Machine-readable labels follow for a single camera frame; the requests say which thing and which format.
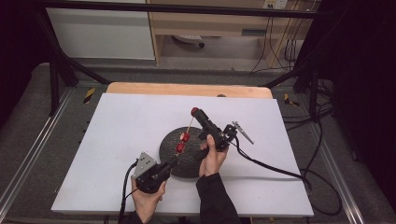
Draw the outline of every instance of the hand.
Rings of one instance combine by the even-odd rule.
[[[137,189],[136,180],[133,178],[131,178],[131,180],[132,192],[134,192],[134,190]],[[163,200],[165,185],[166,181],[163,181],[158,191],[153,194],[147,194],[139,189],[132,194],[132,198],[134,199],[134,209],[143,223],[149,222],[154,214],[155,208],[157,208],[158,202]]]
[[[201,144],[201,150],[207,147],[209,147],[209,153],[201,162],[201,166],[199,168],[199,176],[202,175],[209,176],[218,173],[221,165],[223,164],[225,158],[227,157],[228,148],[225,149],[224,151],[217,152],[215,140],[213,139],[213,136],[210,134],[207,135],[206,142],[203,142]]]

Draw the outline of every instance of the gray floor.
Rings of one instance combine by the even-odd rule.
[[[284,72],[277,70],[248,73],[261,55],[257,42],[252,39],[209,37],[205,43],[205,49],[197,49],[196,46],[177,43],[169,37],[165,39],[163,64],[159,66],[150,63],[136,65],[135,63],[138,62],[133,62],[120,66],[121,68],[114,68],[110,66],[110,63],[106,66],[96,66],[92,70],[117,81],[248,86],[266,83]],[[265,63],[261,64],[260,68],[266,68]],[[278,100],[283,116],[304,115],[301,106],[284,103],[284,93],[288,93],[292,101],[298,100],[290,88],[293,82],[294,79],[290,79],[281,87],[273,89],[274,97]],[[62,117],[43,147],[14,204],[10,207],[6,223],[11,220],[22,223],[28,221],[32,223],[32,220],[36,223],[65,223],[66,220],[70,223],[72,221],[88,223],[89,220],[96,220],[99,223],[103,219],[103,217],[66,216],[50,211],[56,197],[55,190],[62,185],[68,167],[78,150],[78,141],[83,138],[83,131],[88,127],[87,121],[91,119],[101,93],[106,90],[106,86],[97,87],[90,103],[84,105],[82,101],[90,85],[97,86],[89,84],[73,90]],[[35,70],[28,89],[6,125],[0,130],[0,157],[2,158],[0,191],[6,190],[9,181],[17,172],[30,146],[44,126],[49,112],[49,72],[48,68],[42,66]],[[322,123],[326,142],[366,223],[396,223],[395,213],[389,207],[366,166],[351,159],[351,151],[337,119],[328,116],[323,119]],[[309,126],[305,125],[289,131],[289,137],[297,163],[303,168],[307,165],[316,146],[312,131]],[[319,155],[312,169],[330,180],[323,159]],[[312,176],[309,179],[314,187],[313,194],[310,196],[311,202],[324,210],[333,211],[336,207],[334,194],[323,182]],[[311,223],[349,223],[344,211],[335,217],[325,216],[315,211],[315,216],[310,220]],[[254,223],[305,223],[305,219],[275,217],[274,222],[269,217],[256,217]]]

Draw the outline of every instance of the dark curtain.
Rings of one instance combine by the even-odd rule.
[[[20,100],[32,70],[51,58],[46,38],[29,11],[30,3],[0,0],[0,126]]]
[[[319,23],[313,25],[299,59],[308,56],[323,36],[331,38],[326,41],[330,48],[322,48],[326,50],[319,54],[319,77],[333,81],[336,117],[360,161],[367,164],[396,210],[396,4],[355,0],[345,14],[344,9],[337,9],[349,3],[321,2],[341,19],[330,27],[325,24],[326,29]]]

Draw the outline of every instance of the right hand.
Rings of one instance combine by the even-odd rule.
[[[228,148],[225,149],[224,151],[217,152],[215,140],[213,139],[213,136],[210,134],[207,135],[206,142],[203,142],[201,144],[201,150],[207,147],[209,147],[209,153],[201,162],[201,166],[199,168],[199,176],[202,175],[209,176],[218,173],[221,165],[223,164],[225,158],[227,157]]]

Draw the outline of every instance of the black sleeve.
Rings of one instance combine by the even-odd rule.
[[[143,222],[136,211],[134,211],[128,217],[125,217],[120,224],[143,224]]]
[[[202,224],[241,223],[219,174],[202,176],[197,181],[196,187],[201,198]]]

